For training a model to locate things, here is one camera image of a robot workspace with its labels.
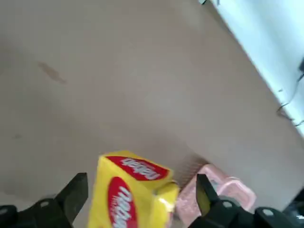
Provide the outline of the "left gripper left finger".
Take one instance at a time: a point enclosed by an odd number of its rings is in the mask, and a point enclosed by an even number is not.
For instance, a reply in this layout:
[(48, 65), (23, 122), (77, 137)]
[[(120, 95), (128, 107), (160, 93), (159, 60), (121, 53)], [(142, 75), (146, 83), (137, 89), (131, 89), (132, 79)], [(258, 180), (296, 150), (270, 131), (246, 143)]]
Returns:
[(0, 206), (2, 228), (72, 228), (88, 199), (88, 177), (80, 172), (55, 196), (38, 200), (24, 210)]

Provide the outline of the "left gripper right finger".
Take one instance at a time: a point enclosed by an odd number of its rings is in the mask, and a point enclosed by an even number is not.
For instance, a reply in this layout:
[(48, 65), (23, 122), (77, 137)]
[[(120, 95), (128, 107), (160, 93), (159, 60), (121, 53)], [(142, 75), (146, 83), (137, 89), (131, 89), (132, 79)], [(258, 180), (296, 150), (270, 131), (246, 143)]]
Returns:
[(295, 228), (282, 212), (259, 207), (254, 213), (237, 206), (233, 201), (220, 199), (205, 174), (196, 177), (196, 201), (201, 211), (190, 228)]

